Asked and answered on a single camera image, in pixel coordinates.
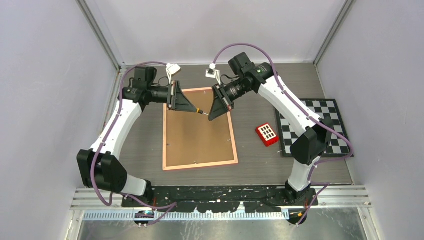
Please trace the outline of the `orange handled screwdriver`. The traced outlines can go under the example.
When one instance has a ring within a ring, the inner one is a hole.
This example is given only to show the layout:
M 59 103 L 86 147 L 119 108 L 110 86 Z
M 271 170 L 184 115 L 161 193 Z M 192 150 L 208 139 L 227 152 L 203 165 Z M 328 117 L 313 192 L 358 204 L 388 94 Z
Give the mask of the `orange handled screwdriver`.
M 199 108 L 197 108 L 197 109 L 196 109 L 196 113 L 201 114 L 201 115 L 209 116 L 209 114 L 208 114 L 208 113 L 204 112 L 203 110 L 201 110 L 201 109 L 199 109 Z

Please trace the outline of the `pink picture frame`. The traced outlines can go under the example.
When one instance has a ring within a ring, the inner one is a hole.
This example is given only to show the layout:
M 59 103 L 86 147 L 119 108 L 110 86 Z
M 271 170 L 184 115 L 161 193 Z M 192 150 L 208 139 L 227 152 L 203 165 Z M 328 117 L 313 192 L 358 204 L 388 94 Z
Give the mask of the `pink picture frame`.
M 232 117 L 163 107 L 162 169 L 175 171 L 238 164 Z

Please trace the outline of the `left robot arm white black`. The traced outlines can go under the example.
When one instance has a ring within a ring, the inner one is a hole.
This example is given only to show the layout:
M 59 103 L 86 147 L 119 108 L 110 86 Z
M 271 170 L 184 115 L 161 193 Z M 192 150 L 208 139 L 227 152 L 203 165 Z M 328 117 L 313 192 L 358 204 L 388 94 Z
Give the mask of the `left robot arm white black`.
M 154 83 L 158 70 L 149 63 L 133 67 L 134 77 L 130 86 L 122 87 L 112 117 L 96 142 L 88 150 L 80 150 L 77 163 L 83 185 L 112 193 L 134 195 L 141 207 L 153 202 L 150 182 L 128 174 L 120 163 L 122 147 L 136 120 L 150 103 L 164 104 L 171 111 L 199 113 L 184 95 L 180 83 L 173 80 L 181 67 L 166 64 L 167 85 Z

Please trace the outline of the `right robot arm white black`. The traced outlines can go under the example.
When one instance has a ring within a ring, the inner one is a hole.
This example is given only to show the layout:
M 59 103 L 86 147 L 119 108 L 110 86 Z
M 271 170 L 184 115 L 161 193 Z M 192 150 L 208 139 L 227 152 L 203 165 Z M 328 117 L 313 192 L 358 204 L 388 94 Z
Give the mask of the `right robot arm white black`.
M 292 172 L 285 183 L 284 196 L 291 205 L 299 205 L 310 189 L 310 172 L 327 150 L 334 130 L 330 117 L 320 117 L 309 109 L 281 82 L 281 78 L 269 63 L 255 65 L 242 52 L 228 62 L 236 79 L 228 84 L 221 81 L 221 74 L 214 63 L 205 72 L 214 78 L 213 103 L 208 120 L 232 111 L 235 100 L 248 92 L 255 92 L 271 103 L 292 126 L 298 139 L 290 146 L 294 158 Z

